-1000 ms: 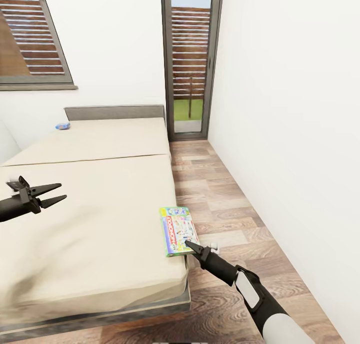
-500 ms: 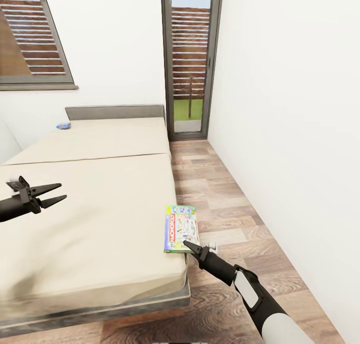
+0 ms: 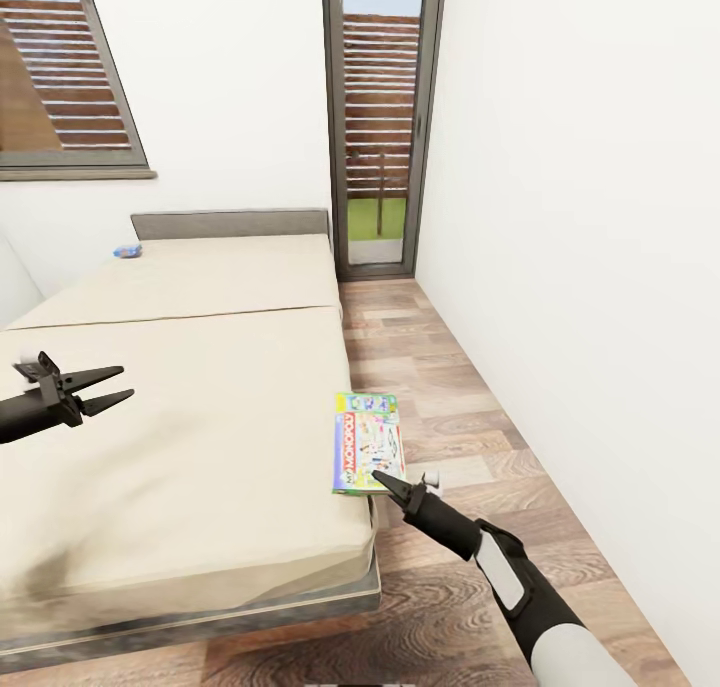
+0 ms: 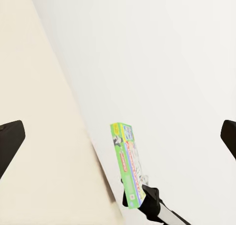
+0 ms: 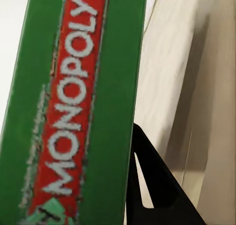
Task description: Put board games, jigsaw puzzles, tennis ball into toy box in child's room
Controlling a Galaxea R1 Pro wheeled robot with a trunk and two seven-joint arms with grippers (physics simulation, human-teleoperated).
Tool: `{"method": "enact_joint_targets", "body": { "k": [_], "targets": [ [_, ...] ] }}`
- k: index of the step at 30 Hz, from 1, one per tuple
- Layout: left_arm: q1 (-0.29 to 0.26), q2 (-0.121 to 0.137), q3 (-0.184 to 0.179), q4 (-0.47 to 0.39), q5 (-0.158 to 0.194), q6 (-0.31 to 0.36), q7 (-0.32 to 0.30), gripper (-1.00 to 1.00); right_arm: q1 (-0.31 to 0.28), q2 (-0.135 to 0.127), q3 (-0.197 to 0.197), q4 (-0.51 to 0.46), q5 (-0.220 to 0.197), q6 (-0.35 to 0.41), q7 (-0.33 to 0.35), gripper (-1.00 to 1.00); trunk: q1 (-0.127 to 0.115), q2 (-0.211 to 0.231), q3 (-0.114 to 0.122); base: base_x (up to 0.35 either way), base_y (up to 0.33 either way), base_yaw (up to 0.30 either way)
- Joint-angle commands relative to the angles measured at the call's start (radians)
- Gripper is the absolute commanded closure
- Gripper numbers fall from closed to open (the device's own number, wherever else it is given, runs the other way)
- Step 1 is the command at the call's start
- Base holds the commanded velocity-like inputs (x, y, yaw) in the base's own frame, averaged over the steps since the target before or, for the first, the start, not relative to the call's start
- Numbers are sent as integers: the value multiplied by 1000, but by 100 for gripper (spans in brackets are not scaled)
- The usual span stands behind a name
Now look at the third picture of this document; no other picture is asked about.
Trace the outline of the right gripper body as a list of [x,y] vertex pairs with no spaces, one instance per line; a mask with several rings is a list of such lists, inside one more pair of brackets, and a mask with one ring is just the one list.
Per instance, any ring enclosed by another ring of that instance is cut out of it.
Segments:
[[428,493],[426,485],[419,482],[406,511],[403,520],[407,524],[417,527],[439,544],[448,545],[458,517],[456,508]]

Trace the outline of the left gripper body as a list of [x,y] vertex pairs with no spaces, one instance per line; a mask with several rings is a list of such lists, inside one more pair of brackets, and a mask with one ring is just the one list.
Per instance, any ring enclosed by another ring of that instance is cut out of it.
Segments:
[[0,400],[0,444],[15,442],[31,434],[66,424],[81,426],[83,416],[70,397],[66,407],[60,400],[54,374],[39,378],[39,390]]

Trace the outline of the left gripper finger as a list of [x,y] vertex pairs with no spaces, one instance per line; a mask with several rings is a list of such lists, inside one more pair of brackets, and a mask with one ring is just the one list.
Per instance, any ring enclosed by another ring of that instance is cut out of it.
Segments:
[[110,395],[104,395],[88,400],[81,400],[78,395],[72,395],[71,398],[78,404],[81,416],[91,418],[94,417],[94,415],[98,415],[108,408],[125,401],[133,395],[134,389],[128,389],[126,391],[120,391],[118,393],[112,393]]
[[124,371],[125,369],[122,366],[111,366],[58,375],[59,379],[57,378],[55,384],[60,400],[67,407],[71,403],[70,397],[75,392],[122,374]]

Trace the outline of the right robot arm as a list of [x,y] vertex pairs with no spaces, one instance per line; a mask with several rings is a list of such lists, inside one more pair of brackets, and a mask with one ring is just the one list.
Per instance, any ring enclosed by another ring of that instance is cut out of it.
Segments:
[[441,471],[409,484],[379,470],[403,520],[450,551],[482,567],[492,595],[539,687],[639,687],[585,628],[560,593],[527,557],[512,533],[482,518],[472,521],[442,500]]

